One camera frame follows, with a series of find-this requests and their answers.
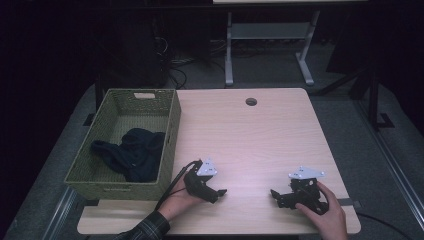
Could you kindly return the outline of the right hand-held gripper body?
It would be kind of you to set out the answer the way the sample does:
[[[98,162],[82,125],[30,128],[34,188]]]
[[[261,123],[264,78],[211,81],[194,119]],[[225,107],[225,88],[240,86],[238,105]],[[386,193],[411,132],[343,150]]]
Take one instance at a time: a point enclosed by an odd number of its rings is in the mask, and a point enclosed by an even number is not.
[[[282,195],[282,206],[294,209],[297,203],[303,204],[314,213],[323,215],[328,211],[328,204],[320,200],[321,193],[317,180],[324,177],[323,171],[300,166],[294,173],[288,175],[291,193]]]

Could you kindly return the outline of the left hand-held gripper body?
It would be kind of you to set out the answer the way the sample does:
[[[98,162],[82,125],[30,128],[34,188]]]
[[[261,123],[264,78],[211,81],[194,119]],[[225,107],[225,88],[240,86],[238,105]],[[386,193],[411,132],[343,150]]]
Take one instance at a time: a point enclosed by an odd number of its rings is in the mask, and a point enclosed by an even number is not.
[[[187,192],[206,202],[217,196],[216,190],[210,188],[207,182],[217,174],[217,170],[210,158],[199,159],[184,177]]]

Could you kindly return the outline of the person's left hand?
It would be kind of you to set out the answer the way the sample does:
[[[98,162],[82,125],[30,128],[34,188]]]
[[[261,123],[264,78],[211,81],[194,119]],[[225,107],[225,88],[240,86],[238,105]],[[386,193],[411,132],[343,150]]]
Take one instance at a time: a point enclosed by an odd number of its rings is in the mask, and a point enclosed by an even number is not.
[[[202,199],[190,195],[183,179],[180,179],[169,195],[161,204],[158,212],[167,220],[172,221],[191,207],[203,202]]]

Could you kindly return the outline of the person's right hand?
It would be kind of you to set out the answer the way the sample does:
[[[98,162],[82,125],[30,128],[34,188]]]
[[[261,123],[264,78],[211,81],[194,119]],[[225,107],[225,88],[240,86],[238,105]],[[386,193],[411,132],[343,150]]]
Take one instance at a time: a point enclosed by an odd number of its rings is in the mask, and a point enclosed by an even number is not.
[[[321,182],[317,182],[317,186],[324,194],[329,210],[318,215],[301,203],[295,205],[296,209],[316,226],[322,240],[348,240],[346,214],[336,195]]]

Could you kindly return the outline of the black tape strip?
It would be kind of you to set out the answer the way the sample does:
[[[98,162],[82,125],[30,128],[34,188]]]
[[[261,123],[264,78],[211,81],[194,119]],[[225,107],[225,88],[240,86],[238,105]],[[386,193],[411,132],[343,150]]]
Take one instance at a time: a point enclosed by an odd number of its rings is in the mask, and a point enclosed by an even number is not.
[[[338,203],[341,206],[352,206],[355,209],[360,209],[362,207],[361,203],[357,200],[352,200],[351,198],[340,198]]]

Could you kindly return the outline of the dark cloth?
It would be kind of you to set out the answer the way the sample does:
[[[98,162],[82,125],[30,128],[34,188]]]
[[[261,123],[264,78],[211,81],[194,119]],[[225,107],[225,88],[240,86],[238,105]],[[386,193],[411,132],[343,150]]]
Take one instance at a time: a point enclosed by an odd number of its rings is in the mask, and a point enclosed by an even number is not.
[[[158,177],[164,139],[164,132],[133,128],[121,138],[120,145],[95,140],[91,151],[127,182],[148,183]]]

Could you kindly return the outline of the green woven basket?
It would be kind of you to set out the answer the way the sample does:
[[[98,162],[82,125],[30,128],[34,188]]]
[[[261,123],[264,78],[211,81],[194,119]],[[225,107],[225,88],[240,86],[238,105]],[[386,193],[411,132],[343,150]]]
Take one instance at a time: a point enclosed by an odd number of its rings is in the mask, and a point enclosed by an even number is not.
[[[172,181],[181,106],[173,89],[110,89],[65,177],[65,183],[89,200],[157,201]],[[133,128],[164,134],[157,179],[129,182],[91,150],[95,140],[119,144]]]

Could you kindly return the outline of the black floor stand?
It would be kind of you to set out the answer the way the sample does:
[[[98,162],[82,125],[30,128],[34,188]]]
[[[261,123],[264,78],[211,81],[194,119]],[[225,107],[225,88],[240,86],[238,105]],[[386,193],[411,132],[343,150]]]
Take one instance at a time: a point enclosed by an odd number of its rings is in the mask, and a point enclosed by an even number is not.
[[[381,128],[394,128],[394,124],[386,113],[378,111],[379,85],[377,76],[378,64],[381,57],[374,54],[369,60],[361,64],[356,70],[336,80],[328,86],[310,93],[310,96],[325,96],[348,82],[354,84],[348,95],[352,100],[361,100],[368,93],[367,119],[375,131]]]

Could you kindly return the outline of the dark computer tower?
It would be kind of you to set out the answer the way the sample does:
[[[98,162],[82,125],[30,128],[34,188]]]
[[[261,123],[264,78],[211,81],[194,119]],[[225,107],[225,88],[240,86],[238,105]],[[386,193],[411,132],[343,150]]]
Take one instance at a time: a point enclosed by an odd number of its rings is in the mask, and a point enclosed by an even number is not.
[[[101,78],[108,88],[162,88],[166,84],[149,20],[135,15],[114,18],[100,46],[104,52]]]

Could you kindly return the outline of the white metal stand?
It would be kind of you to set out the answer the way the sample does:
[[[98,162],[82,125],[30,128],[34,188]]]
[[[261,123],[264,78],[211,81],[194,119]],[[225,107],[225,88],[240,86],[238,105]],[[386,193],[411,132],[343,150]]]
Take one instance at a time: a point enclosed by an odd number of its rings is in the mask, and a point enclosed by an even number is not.
[[[309,22],[294,23],[237,23],[233,21],[233,14],[227,14],[226,27],[226,54],[224,61],[225,85],[232,86],[232,42],[234,40],[303,40],[304,46],[296,53],[296,61],[307,86],[313,86],[314,80],[306,62],[306,57],[311,45],[319,11],[312,14]]]

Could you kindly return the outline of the metal floor rail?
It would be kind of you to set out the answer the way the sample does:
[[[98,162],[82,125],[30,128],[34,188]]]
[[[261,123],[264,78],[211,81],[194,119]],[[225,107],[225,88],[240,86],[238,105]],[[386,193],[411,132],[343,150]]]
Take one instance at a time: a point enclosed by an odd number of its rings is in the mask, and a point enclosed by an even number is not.
[[[57,240],[75,198],[76,192],[72,188],[66,187],[55,207],[53,216],[49,220],[46,230],[44,231],[42,240]]]
[[[397,162],[397,158],[389,149],[386,140],[381,135],[380,128],[375,126],[369,119],[364,105],[360,101],[354,101],[353,105],[382,153],[389,172],[391,173],[416,222],[420,226],[420,229],[424,232],[424,202],[420,199],[411,182],[407,178],[405,171],[401,169],[401,166]]]

